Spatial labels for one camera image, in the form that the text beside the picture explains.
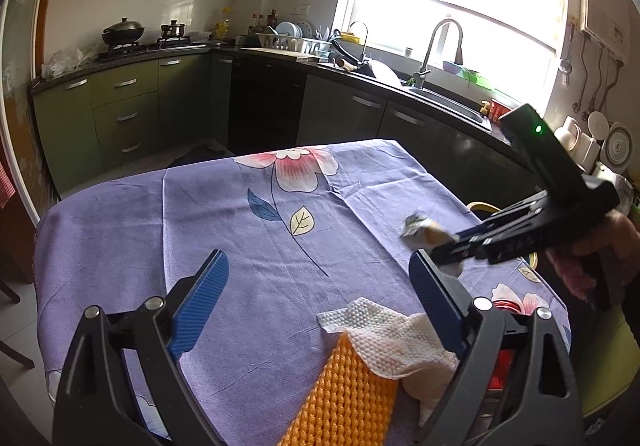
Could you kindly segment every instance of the metal screw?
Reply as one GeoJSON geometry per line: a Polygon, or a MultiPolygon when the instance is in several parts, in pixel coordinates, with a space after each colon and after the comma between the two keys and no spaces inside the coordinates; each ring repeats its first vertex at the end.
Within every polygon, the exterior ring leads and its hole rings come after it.
{"type": "Polygon", "coordinates": [[[159,308],[164,305],[164,300],[159,296],[152,296],[147,301],[145,301],[145,307],[150,311],[157,311],[159,308]]]}
{"type": "Polygon", "coordinates": [[[479,311],[488,311],[491,307],[494,306],[494,304],[491,303],[491,300],[479,296],[478,298],[474,299],[474,306],[479,311]]]}
{"type": "Polygon", "coordinates": [[[95,318],[98,314],[100,314],[100,308],[97,305],[91,305],[91,307],[87,307],[84,310],[84,317],[89,318],[89,320],[95,318]]]}
{"type": "Polygon", "coordinates": [[[536,313],[543,320],[551,320],[551,311],[549,309],[547,309],[546,307],[538,307],[536,309],[536,313]]]}

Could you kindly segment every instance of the white water heater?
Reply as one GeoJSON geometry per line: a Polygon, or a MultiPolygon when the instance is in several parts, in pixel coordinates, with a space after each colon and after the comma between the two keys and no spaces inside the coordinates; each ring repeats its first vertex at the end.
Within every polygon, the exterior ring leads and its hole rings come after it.
{"type": "Polygon", "coordinates": [[[631,51],[629,0],[580,0],[580,29],[628,63],[631,51]]]}

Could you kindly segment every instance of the red checkered cloth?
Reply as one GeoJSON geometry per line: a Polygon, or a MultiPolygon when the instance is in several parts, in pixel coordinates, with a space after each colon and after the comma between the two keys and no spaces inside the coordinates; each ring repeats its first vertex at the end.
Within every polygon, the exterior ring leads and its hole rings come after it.
{"type": "Polygon", "coordinates": [[[14,196],[14,193],[15,187],[4,171],[2,163],[0,163],[0,208],[4,208],[4,205],[14,196]]]}

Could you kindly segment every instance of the blue gripper pad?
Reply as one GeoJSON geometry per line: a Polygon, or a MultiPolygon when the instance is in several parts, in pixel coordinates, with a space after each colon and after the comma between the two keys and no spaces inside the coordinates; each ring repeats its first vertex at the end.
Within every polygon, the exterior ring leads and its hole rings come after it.
{"type": "Polygon", "coordinates": [[[171,321],[172,332],[167,349],[175,361],[182,353],[193,349],[228,278],[229,260],[220,251],[205,266],[171,321]]]}
{"type": "Polygon", "coordinates": [[[471,296],[457,278],[441,273],[428,256],[420,255],[420,251],[414,252],[409,260],[409,280],[442,346],[462,359],[468,349],[463,337],[463,314],[443,284],[458,294],[462,293],[461,288],[469,301],[471,296]]]}

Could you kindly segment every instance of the kitchen sink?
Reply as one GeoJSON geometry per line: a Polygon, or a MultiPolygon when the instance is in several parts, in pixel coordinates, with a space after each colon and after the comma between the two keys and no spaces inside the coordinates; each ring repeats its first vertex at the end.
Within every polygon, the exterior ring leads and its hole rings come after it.
{"type": "Polygon", "coordinates": [[[421,99],[427,100],[428,102],[437,103],[439,106],[446,108],[448,110],[453,110],[459,116],[462,116],[467,121],[472,122],[473,124],[477,124],[481,126],[488,132],[491,131],[491,122],[485,116],[481,116],[479,112],[472,110],[471,108],[467,108],[465,105],[461,105],[460,103],[450,100],[440,94],[436,94],[435,92],[431,92],[426,89],[419,89],[417,87],[408,87],[405,88],[407,92],[411,92],[416,96],[420,96],[421,99]]]}

